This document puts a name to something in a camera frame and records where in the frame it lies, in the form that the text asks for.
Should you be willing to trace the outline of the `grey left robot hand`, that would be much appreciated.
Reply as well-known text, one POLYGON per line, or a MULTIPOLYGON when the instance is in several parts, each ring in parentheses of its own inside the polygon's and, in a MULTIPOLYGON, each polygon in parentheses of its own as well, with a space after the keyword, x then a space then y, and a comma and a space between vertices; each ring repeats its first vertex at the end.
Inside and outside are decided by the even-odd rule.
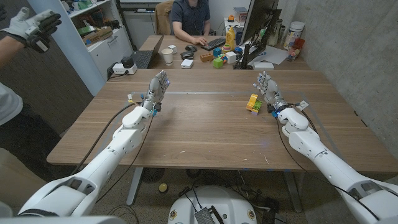
POLYGON ((169 78, 165 70, 159 72, 149 83, 149 88, 142 101, 142 107, 149 111, 161 104, 164 94, 170 85, 169 78))

